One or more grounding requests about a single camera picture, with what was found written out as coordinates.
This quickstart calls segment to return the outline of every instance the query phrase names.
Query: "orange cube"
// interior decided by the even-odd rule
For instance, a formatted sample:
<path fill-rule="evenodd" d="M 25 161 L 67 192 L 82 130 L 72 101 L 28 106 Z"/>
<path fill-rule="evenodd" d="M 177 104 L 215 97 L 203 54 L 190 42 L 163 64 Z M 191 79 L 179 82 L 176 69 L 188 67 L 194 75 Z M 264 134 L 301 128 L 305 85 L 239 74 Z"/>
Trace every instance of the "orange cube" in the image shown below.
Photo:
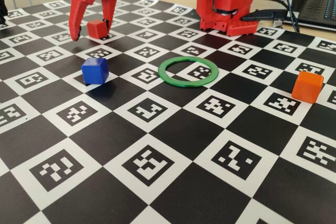
<path fill-rule="evenodd" d="M 315 73 L 300 72 L 296 79 L 292 97 L 309 103 L 316 103 L 323 85 L 323 76 Z"/>

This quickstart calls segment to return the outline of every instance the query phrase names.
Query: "black object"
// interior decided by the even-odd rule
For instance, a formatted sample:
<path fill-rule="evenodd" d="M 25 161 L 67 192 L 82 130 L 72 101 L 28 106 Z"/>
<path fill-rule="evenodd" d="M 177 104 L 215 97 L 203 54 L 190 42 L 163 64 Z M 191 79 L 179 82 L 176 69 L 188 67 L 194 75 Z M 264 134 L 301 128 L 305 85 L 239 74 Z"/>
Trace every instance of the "black object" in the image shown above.
<path fill-rule="evenodd" d="M 0 0 L 0 24 L 4 24 L 6 22 L 4 16 L 8 15 L 8 10 L 5 5 L 5 0 Z"/>
<path fill-rule="evenodd" d="M 287 10 L 270 9 L 270 10 L 256 10 L 253 13 L 247 14 L 241 18 L 242 21 L 260 21 L 260 20 L 285 20 L 287 17 Z"/>

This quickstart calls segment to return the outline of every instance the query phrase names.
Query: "cube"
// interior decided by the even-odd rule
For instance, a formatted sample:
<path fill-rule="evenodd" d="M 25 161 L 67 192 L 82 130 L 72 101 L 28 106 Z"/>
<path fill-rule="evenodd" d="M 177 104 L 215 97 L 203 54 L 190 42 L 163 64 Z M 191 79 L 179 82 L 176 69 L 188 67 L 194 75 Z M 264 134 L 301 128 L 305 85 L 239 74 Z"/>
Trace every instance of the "cube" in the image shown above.
<path fill-rule="evenodd" d="M 101 39 L 108 34 L 105 21 L 95 19 L 87 24 L 89 36 L 95 39 Z"/>
<path fill-rule="evenodd" d="M 86 84 L 103 84 L 109 76 L 107 60 L 104 58 L 88 58 L 82 65 L 82 73 Z"/>
<path fill-rule="evenodd" d="M 323 76 L 302 71 L 296 79 L 292 97 L 304 102 L 316 103 L 322 86 Z"/>

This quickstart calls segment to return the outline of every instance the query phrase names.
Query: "blue cube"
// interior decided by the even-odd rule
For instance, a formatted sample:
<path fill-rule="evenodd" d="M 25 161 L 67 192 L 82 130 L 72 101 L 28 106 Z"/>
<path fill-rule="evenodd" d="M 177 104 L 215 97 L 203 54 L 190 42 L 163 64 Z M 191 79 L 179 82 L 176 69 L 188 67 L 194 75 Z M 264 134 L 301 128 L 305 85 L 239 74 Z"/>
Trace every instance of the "blue cube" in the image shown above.
<path fill-rule="evenodd" d="M 104 58 L 88 58 L 82 65 L 82 73 L 86 84 L 103 84 L 109 76 L 107 60 Z"/>

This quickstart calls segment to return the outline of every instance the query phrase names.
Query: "green ring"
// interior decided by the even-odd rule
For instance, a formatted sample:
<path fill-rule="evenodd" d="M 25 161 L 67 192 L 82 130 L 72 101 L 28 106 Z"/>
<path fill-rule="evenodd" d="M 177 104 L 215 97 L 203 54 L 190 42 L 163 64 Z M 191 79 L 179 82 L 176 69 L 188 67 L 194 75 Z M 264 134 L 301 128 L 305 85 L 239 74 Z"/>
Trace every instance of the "green ring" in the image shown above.
<path fill-rule="evenodd" d="M 198 81 L 180 81 L 180 80 L 176 80 L 168 76 L 168 74 L 166 73 L 167 67 L 177 62 L 181 62 L 181 61 L 200 62 L 210 68 L 211 74 L 208 77 L 202 80 L 198 80 Z M 171 59 L 168 59 L 162 62 L 159 66 L 158 73 L 162 80 L 164 80 L 165 82 L 171 85 L 180 86 L 180 87 L 199 87 L 199 86 L 203 86 L 203 85 L 206 85 L 214 81 L 219 74 L 219 70 L 218 70 L 218 67 L 209 60 L 197 58 L 197 57 L 190 57 L 190 56 L 180 56 L 180 57 L 174 57 L 174 58 L 171 58 Z"/>

